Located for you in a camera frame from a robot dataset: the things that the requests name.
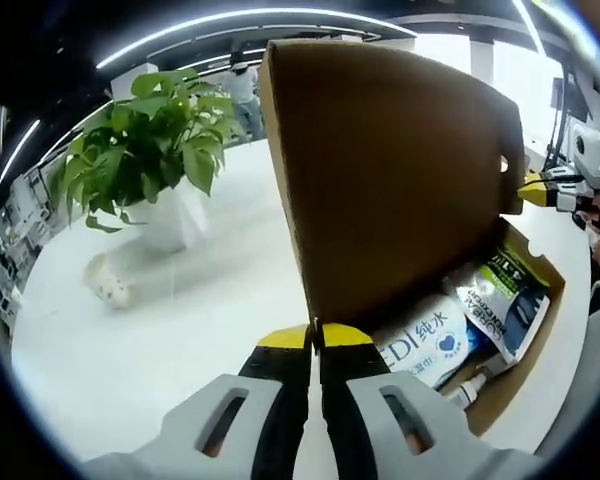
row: potted plant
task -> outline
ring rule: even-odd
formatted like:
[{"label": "potted plant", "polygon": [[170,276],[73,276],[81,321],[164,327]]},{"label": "potted plant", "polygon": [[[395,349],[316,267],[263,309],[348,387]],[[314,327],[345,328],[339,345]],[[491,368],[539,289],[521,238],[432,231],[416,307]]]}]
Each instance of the potted plant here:
[{"label": "potted plant", "polygon": [[134,98],[111,102],[85,123],[51,179],[52,199],[58,205],[64,198],[69,223],[76,201],[90,228],[120,230],[101,223],[95,214],[102,211],[143,225],[151,243],[165,243],[170,233],[186,235],[183,222],[192,220],[186,217],[201,212],[191,195],[183,205],[182,195],[169,190],[192,185],[210,195],[224,166],[223,145],[240,127],[231,100],[193,69],[140,75],[131,93]]}]

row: box lid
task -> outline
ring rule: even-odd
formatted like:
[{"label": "box lid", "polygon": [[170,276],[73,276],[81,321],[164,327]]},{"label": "box lid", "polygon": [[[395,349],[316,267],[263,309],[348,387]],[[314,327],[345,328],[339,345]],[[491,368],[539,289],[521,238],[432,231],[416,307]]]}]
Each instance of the box lid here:
[{"label": "box lid", "polygon": [[517,106],[469,75],[391,48],[291,40],[269,43],[260,85],[312,317],[356,323],[521,212]]}]

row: small white object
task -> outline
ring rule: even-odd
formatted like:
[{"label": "small white object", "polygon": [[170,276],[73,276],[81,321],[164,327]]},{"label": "small white object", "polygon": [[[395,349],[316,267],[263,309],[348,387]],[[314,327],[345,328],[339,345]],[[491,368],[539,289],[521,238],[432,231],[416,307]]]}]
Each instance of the small white object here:
[{"label": "small white object", "polygon": [[559,212],[575,212],[578,206],[577,199],[574,195],[558,193],[556,201],[556,209]]},{"label": "small white object", "polygon": [[89,262],[84,283],[100,300],[113,308],[126,308],[131,303],[129,287],[111,271],[104,253]]},{"label": "small white object", "polygon": [[194,246],[207,230],[202,192],[183,178],[175,189],[165,188],[154,204],[144,200],[126,210],[142,223],[142,239],[156,250],[176,253]]},{"label": "small white object", "polygon": [[469,405],[476,401],[478,393],[485,383],[487,383],[487,376],[480,372],[471,380],[462,382],[445,398],[462,410],[466,410]]},{"label": "small white object", "polygon": [[506,372],[513,367],[513,365],[514,364],[512,363],[507,363],[500,353],[496,353],[489,360],[478,365],[477,370],[487,375],[488,379],[491,379]]},{"label": "small white object", "polygon": [[25,300],[17,285],[14,285],[11,289],[11,300],[13,300],[20,308],[24,306]]}]

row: hole in cardboard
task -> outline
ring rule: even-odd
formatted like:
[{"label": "hole in cardboard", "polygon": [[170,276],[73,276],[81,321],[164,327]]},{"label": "hole in cardboard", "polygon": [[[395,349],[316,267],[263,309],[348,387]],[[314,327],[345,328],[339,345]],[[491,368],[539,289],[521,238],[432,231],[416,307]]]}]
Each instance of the hole in cardboard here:
[{"label": "hole in cardboard", "polygon": [[536,243],[529,242],[529,245],[527,246],[527,250],[529,250],[529,254],[532,257],[538,258],[538,257],[542,256],[542,249]]}]

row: white table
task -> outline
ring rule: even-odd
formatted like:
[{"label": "white table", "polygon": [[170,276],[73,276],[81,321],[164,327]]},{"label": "white table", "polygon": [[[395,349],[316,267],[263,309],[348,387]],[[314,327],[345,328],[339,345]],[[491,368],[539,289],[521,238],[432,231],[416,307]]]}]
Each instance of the white table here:
[{"label": "white table", "polygon": [[[43,423],[78,459],[138,448],[158,433],[168,410],[217,375],[237,372],[259,338],[307,321],[265,141],[227,151],[227,170],[207,212],[210,232],[197,248],[162,261],[142,253],[144,268],[155,266],[153,283],[129,310],[107,309],[81,276],[98,253],[120,252],[121,265],[130,252],[140,255],[132,228],[107,235],[76,222],[35,264],[13,335],[12,364]],[[558,413],[580,356],[588,243],[568,215],[549,209],[526,205],[510,221],[566,280],[538,364],[484,436],[500,447],[533,451]],[[312,385],[296,478],[335,477],[319,398]]]}]

